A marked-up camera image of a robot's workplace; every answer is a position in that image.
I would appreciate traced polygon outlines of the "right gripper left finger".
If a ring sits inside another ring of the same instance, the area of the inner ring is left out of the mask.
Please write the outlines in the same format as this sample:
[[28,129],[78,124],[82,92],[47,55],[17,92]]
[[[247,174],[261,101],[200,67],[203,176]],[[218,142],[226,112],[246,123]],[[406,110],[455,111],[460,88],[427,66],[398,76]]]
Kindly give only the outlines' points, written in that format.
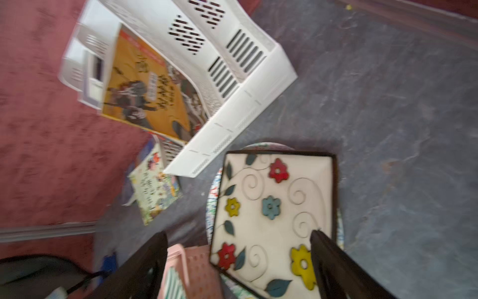
[[167,257],[167,235],[165,232],[158,232],[87,297],[89,299],[156,299],[163,280]]

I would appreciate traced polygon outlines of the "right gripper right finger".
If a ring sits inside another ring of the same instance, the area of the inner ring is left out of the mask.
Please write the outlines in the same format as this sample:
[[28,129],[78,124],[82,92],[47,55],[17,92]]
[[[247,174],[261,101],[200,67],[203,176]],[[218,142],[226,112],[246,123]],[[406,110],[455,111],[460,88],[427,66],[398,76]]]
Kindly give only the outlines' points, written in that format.
[[311,259],[322,299],[393,299],[362,267],[320,230],[310,237]]

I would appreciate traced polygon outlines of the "square floral plate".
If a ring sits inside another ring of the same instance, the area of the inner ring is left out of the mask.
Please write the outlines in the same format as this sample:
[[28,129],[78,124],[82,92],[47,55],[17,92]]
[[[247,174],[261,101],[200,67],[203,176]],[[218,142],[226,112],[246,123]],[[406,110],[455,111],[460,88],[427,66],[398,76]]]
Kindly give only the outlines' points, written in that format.
[[210,264],[260,299],[319,298],[310,238],[336,238],[336,194],[333,154],[227,152]]

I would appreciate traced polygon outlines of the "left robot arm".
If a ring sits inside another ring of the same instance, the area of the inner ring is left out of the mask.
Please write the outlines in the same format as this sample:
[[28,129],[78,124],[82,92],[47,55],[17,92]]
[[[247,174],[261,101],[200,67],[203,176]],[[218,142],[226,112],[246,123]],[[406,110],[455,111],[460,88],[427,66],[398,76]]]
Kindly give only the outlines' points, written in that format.
[[53,255],[20,255],[1,259],[2,299],[45,299],[53,293],[67,298],[87,289],[93,279],[109,276],[89,272],[70,259]]

